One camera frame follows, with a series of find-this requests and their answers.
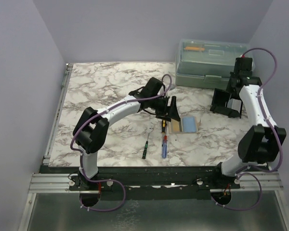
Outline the translucent green toolbox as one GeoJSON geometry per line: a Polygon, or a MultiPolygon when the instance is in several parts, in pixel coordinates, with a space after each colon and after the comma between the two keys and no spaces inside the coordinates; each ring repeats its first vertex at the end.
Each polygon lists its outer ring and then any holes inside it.
{"type": "Polygon", "coordinates": [[[183,87],[225,90],[236,58],[250,49],[249,44],[182,39],[176,53],[175,84],[183,87]],[[204,51],[185,51],[186,46],[204,51]]]}

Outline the orange tool inside toolbox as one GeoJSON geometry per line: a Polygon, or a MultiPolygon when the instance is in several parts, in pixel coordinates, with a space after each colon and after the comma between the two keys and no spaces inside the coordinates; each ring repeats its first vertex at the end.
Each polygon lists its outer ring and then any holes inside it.
{"type": "Polygon", "coordinates": [[[192,46],[186,46],[184,48],[185,51],[204,51],[205,48],[203,47],[192,47],[192,46]]]}

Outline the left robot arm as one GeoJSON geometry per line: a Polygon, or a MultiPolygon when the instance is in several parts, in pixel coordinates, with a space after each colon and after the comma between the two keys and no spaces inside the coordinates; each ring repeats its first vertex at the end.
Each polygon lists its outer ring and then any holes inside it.
{"type": "Polygon", "coordinates": [[[108,129],[113,124],[147,108],[153,109],[153,115],[158,119],[181,120],[176,97],[166,95],[169,89],[162,80],[152,77],[145,86],[131,91],[115,104],[98,110],[88,107],[83,111],[73,130],[70,148],[80,152],[79,171],[83,175],[80,183],[86,190],[92,190],[97,185],[98,151],[104,145],[108,129]]]}

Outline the black yellow screwdriver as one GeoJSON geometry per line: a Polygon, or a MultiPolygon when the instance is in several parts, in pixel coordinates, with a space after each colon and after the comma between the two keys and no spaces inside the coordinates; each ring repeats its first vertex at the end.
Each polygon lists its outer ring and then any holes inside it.
{"type": "Polygon", "coordinates": [[[165,134],[166,130],[167,130],[167,122],[166,122],[166,120],[162,120],[161,129],[162,129],[162,133],[165,134]]]}

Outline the black card stand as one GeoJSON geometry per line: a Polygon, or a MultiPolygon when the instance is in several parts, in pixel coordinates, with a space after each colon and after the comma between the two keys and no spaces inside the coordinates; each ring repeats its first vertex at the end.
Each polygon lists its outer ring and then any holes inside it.
{"type": "Polygon", "coordinates": [[[243,102],[234,99],[225,90],[215,88],[210,111],[217,114],[228,116],[229,118],[241,118],[243,102]]]}

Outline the small green black screwdriver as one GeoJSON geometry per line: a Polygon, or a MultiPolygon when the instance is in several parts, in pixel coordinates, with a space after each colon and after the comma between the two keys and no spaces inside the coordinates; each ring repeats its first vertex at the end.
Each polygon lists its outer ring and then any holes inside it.
{"type": "Polygon", "coordinates": [[[148,136],[147,136],[147,139],[146,139],[146,142],[145,142],[145,145],[144,145],[144,150],[143,150],[143,154],[142,154],[142,159],[146,159],[149,135],[150,135],[150,134],[148,133],[148,136]]]}

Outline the gold black credit card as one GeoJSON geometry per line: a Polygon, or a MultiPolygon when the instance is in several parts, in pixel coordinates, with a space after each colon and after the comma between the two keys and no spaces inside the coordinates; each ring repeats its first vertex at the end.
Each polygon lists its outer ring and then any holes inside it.
{"type": "Polygon", "coordinates": [[[181,121],[172,120],[171,121],[171,131],[172,133],[180,133],[182,132],[182,124],[181,121]]]}

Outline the blue red screwdriver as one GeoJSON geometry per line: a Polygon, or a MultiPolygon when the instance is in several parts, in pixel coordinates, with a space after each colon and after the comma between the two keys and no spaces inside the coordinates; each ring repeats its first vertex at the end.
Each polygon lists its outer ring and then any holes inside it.
{"type": "Polygon", "coordinates": [[[164,135],[162,138],[162,158],[165,159],[167,157],[167,136],[164,135]]]}

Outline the black front mounting bar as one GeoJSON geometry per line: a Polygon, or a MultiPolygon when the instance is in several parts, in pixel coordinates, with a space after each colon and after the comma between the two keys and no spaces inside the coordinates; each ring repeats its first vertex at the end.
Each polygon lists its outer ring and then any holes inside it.
{"type": "Polygon", "coordinates": [[[216,167],[100,167],[87,181],[75,167],[41,166],[40,174],[61,177],[64,192],[78,193],[84,201],[209,200],[211,192],[238,189],[233,177],[222,176],[216,167]]]}

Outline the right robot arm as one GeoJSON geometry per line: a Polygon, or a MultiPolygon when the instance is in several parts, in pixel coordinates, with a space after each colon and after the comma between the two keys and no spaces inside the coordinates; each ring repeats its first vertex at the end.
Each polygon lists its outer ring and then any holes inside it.
{"type": "Polygon", "coordinates": [[[241,110],[228,107],[231,99],[239,100],[245,108],[250,129],[237,147],[237,155],[219,164],[220,172],[212,176],[216,188],[224,188],[229,177],[234,177],[249,166],[265,164],[282,157],[286,130],[280,128],[270,115],[263,93],[263,83],[252,75],[252,58],[236,58],[234,70],[226,90],[215,89],[210,110],[229,118],[241,117],[241,110]]]}

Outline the aluminium rail frame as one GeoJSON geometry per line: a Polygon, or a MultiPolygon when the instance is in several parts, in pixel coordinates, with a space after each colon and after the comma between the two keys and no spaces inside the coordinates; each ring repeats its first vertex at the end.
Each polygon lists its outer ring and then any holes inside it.
{"type": "MultiPolygon", "coordinates": [[[[155,77],[175,82],[174,63],[78,63],[69,65],[59,116],[48,146],[48,167],[75,167],[79,153],[70,149],[73,129],[87,107],[100,109],[123,99],[155,77]]],[[[161,157],[161,122],[152,110],[112,125],[98,152],[100,167],[216,167],[237,153],[249,129],[246,114],[233,119],[210,111],[213,90],[175,87],[180,116],[201,120],[196,134],[169,134],[161,157]],[[147,136],[146,159],[142,154],[147,136]]],[[[22,231],[289,231],[282,182],[277,172],[251,168],[235,181],[238,189],[211,192],[209,200],[97,199],[64,192],[61,177],[34,174],[22,231]]]]}

